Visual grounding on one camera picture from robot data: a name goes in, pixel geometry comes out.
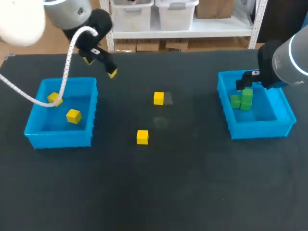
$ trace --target black tabletop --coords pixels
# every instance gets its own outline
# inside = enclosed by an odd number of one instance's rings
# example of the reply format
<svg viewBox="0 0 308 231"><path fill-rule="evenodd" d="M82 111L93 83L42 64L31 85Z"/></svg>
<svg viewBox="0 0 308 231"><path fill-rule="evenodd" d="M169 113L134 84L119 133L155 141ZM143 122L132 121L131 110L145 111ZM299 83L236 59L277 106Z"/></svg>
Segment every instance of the black tabletop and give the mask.
<svg viewBox="0 0 308 231"><path fill-rule="evenodd" d="M256 51L115 54L118 75L73 56L71 77L96 77L91 148L34 150L32 104L0 83L1 231L308 230L308 87L287 87L287 138L232 141L218 72L257 68ZM35 96L65 55L10 57L0 73ZM173 105L151 104L169 91ZM137 146L138 129L149 145Z"/></svg>

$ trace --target green block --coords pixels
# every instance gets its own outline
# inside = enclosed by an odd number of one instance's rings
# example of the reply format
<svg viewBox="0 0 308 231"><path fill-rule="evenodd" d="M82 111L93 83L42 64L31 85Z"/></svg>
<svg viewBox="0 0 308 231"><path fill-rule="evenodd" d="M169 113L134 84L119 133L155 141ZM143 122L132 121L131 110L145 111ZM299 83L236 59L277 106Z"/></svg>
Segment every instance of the green block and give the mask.
<svg viewBox="0 0 308 231"><path fill-rule="evenodd" d="M241 110L245 110L245 111L250 111L251 106L252 106L252 102L251 103L244 103L244 102L242 102L240 109Z"/></svg>
<svg viewBox="0 0 308 231"><path fill-rule="evenodd" d="M252 98L254 94L251 88L242 90L242 102L252 104Z"/></svg>
<svg viewBox="0 0 308 231"><path fill-rule="evenodd" d="M231 95L230 103L232 108L240 108L241 106L241 96L240 95Z"/></svg>

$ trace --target yellow block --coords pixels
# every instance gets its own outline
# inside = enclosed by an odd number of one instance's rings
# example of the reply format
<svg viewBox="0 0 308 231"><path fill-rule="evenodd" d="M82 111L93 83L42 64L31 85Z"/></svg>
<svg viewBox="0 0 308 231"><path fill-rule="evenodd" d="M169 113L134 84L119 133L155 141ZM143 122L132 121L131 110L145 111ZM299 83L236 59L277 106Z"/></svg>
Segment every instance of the yellow block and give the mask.
<svg viewBox="0 0 308 231"><path fill-rule="evenodd" d="M138 130L137 132L137 144L148 145L149 142L149 131Z"/></svg>
<svg viewBox="0 0 308 231"><path fill-rule="evenodd" d="M155 92L154 93L154 104L155 105L164 105L164 93Z"/></svg>
<svg viewBox="0 0 308 231"><path fill-rule="evenodd" d="M71 109L66 114L66 118L68 122L77 124L81 120L81 113L78 110Z"/></svg>
<svg viewBox="0 0 308 231"><path fill-rule="evenodd" d="M49 103L54 103L58 97L59 97L59 94L56 92L53 92L47 97L47 99ZM55 106L56 107L59 106L60 104L62 104L62 102L63 102L63 99L61 99Z"/></svg>

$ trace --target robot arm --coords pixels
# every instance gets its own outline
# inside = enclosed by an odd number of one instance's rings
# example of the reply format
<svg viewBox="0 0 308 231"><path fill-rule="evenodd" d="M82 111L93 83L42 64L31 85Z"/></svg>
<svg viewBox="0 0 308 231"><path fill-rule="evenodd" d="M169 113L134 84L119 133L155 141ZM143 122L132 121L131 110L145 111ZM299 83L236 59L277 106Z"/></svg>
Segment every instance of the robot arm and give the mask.
<svg viewBox="0 0 308 231"><path fill-rule="evenodd" d="M0 0L0 41L30 46L40 39L44 29L43 0Z"/></svg>
<svg viewBox="0 0 308 231"><path fill-rule="evenodd" d="M0 0L0 38L15 46L36 43L45 29L45 12L52 24L61 29L69 41L83 26L90 26L98 36L83 33L77 40L79 54L88 64L102 62L110 78L117 72L110 53L99 48L99 42L112 29L110 15L92 10L89 0Z"/></svg>
<svg viewBox="0 0 308 231"><path fill-rule="evenodd" d="M260 82L266 89L298 85L308 80L308 26L282 44L265 43L258 51L259 71L247 71L236 81L237 90Z"/></svg>

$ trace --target blue bin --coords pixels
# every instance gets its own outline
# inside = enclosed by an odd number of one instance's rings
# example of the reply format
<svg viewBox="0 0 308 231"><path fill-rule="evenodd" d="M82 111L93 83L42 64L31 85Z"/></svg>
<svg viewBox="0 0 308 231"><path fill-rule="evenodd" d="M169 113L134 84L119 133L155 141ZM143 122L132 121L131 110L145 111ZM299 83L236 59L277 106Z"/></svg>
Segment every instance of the blue bin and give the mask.
<svg viewBox="0 0 308 231"><path fill-rule="evenodd" d="M61 82L61 78L43 80L36 99L48 103L47 97L59 92ZM62 104L51 108L33 105L25 136L39 149L91 146L97 97L96 78L68 78ZM78 124L67 121L70 109L81 112Z"/></svg>
<svg viewBox="0 0 308 231"><path fill-rule="evenodd" d="M230 95L242 94L237 92L235 81L241 79L244 72L228 71L218 75L218 93L231 138L287 136L296 118L282 89L266 90L262 85L253 83L252 109L243 111L231 107Z"/></svg>

